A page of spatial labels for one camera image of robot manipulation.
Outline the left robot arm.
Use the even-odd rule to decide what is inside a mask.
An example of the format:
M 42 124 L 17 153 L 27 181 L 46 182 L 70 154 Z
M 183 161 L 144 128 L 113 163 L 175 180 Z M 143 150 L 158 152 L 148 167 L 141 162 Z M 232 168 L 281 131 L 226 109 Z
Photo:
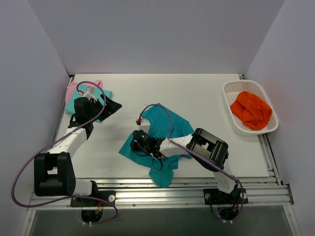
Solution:
M 93 121 L 103 121 L 118 111 L 122 105 L 107 96 L 103 105 L 98 99 L 79 97 L 74 100 L 75 113 L 71 116 L 65 138 L 45 153 L 34 158 L 34 192 L 45 196 L 82 196 L 88 206 L 99 201 L 99 193 L 93 190 L 94 182 L 75 177 L 71 158 L 90 137 Z

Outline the white plastic basket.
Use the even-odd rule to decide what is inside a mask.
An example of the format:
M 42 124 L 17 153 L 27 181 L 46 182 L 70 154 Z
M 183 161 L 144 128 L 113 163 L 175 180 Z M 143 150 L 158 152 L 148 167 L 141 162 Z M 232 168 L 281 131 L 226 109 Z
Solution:
M 223 99 L 233 131 L 240 136 L 257 136 L 275 131 L 278 118 L 262 86 L 251 80 L 227 82 Z

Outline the orange t shirt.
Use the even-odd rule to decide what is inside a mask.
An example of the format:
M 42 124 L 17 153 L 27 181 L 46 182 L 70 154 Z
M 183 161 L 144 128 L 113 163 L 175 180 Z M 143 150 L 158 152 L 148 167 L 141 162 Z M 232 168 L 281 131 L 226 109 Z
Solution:
M 265 101 L 247 91 L 238 94 L 230 109 L 244 125 L 254 131 L 265 128 L 273 113 Z

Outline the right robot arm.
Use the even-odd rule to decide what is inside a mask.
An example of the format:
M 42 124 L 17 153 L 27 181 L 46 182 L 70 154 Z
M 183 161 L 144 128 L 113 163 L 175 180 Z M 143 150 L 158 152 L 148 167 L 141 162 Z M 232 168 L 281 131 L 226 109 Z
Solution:
M 221 201 L 229 203 L 236 198 L 236 178 L 227 160 L 228 144 L 202 128 L 178 138 L 154 138 L 139 129 L 133 132 L 130 147 L 132 151 L 141 151 L 157 160 L 189 154 L 213 172 Z

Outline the teal t shirt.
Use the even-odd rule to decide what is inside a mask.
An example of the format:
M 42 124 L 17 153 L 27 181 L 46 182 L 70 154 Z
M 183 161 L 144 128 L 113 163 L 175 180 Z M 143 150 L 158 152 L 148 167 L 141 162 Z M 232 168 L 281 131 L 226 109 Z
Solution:
M 133 162 L 151 168 L 149 175 L 156 185 L 167 188 L 178 168 L 180 155 L 191 158 L 172 140 L 178 139 L 186 146 L 194 132 L 190 123 L 163 105 L 151 104 L 139 116 L 139 129 L 133 131 L 119 154 Z

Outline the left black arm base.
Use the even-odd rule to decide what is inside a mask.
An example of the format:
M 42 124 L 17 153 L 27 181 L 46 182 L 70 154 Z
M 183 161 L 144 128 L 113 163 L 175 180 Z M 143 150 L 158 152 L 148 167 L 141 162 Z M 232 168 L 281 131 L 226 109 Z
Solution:
M 93 193 L 89 196 L 71 199 L 71 207 L 109 207 L 114 205 L 116 200 L 116 191 L 105 190 Z

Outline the aluminium rail frame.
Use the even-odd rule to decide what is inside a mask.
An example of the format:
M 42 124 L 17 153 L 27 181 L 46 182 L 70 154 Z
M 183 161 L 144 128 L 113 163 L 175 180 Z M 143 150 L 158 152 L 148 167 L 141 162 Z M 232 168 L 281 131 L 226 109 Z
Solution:
M 213 174 L 193 159 L 181 158 L 167 188 L 149 177 L 149 168 L 119 154 L 128 138 L 92 135 L 72 158 L 81 180 L 95 181 L 100 190 L 116 191 L 116 205 L 124 207 L 201 207 L 204 189 L 214 189 Z M 265 137 L 239 136 L 233 131 L 220 134 L 228 143 L 229 164 L 246 189 L 250 206 L 292 205 L 288 185 L 281 184 Z

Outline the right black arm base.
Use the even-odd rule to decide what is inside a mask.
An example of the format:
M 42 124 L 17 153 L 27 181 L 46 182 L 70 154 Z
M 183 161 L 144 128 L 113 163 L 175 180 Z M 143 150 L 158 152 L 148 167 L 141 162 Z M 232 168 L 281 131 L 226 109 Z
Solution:
M 234 205 L 247 204 L 248 198 L 246 190 L 242 192 L 241 188 L 233 190 L 231 193 L 224 193 L 218 189 L 203 189 L 204 203 L 206 205 Z

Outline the folded pink t shirt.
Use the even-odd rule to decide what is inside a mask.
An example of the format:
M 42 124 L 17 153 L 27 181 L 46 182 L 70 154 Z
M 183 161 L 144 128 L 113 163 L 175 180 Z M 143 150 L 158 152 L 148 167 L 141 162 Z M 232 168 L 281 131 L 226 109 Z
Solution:
M 98 86 L 100 86 L 101 88 L 103 88 L 103 83 L 101 80 L 96 80 L 94 81 L 95 84 L 97 84 Z M 72 95 L 74 94 L 74 92 L 76 91 L 76 87 L 77 87 L 78 83 L 76 82 L 71 82 L 68 86 L 67 86 L 67 90 L 66 90 L 66 95 L 65 95 L 65 105 L 67 105 L 72 97 Z

